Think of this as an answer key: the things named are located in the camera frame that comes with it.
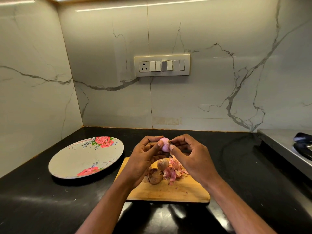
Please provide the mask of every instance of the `backsplash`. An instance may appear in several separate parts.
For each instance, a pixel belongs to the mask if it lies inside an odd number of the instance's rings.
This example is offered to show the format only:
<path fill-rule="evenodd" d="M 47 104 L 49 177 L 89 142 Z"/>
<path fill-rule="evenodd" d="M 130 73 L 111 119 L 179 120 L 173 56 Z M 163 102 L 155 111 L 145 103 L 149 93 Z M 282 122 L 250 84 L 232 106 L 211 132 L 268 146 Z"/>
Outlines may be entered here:
<path fill-rule="evenodd" d="M 0 177 L 82 126 L 60 22 L 46 0 L 0 3 Z"/>
<path fill-rule="evenodd" d="M 59 17 L 86 126 L 312 127 L 312 0 L 108 0 Z M 134 56 L 183 53 L 189 76 L 134 77 Z"/>

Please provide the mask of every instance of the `oval plate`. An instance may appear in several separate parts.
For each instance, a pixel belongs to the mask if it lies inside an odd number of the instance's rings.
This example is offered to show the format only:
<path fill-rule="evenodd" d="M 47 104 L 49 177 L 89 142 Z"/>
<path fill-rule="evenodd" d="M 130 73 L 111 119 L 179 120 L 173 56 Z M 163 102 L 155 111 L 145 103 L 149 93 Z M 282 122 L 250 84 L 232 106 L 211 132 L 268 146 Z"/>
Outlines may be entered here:
<path fill-rule="evenodd" d="M 75 179 L 102 171 L 123 153 L 123 143 L 110 136 L 93 137 L 73 143 L 49 162 L 49 172 L 58 178 Z"/>

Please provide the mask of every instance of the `granite countertop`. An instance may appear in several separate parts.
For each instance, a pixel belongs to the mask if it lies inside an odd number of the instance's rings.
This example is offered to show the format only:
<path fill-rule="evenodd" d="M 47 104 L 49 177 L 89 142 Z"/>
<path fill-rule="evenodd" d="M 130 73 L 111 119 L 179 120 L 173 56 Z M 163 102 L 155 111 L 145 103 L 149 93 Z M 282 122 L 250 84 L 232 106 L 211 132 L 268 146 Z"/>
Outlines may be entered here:
<path fill-rule="evenodd" d="M 312 182 L 260 141 L 255 133 L 84 127 L 0 178 L 0 233 L 75 233 L 110 187 L 124 157 L 145 135 L 174 138 L 189 133 L 206 145 L 220 175 L 277 233 L 311 233 Z M 89 177 L 61 180 L 50 159 L 76 141 L 112 136 L 124 156 Z M 127 202 L 114 233 L 228 233 L 211 204 Z"/>

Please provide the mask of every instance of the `stove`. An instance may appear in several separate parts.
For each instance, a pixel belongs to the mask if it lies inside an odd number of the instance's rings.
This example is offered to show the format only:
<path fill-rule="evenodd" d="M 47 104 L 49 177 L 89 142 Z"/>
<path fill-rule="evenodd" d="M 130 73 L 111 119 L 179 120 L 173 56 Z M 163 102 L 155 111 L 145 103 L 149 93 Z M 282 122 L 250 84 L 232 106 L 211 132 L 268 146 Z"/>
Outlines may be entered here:
<path fill-rule="evenodd" d="M 260 139 L 312 180 L 312 130 L 258 129 Z"/>

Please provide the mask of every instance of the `forearm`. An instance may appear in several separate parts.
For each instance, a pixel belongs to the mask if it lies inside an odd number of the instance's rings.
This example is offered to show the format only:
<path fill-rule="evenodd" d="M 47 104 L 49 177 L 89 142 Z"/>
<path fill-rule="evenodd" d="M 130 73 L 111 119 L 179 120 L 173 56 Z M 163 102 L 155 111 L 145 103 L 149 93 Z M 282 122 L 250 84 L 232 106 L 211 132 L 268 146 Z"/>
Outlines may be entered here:
<path fill-rule="evenodd" d="M 119 176 L 76 234 L 111 234 L 133 184 Z"/>
<path fill-rule="evenodd" d="M 237 234 L 276 234 L 233 190 L 220 178 L 207 187 Z"/>

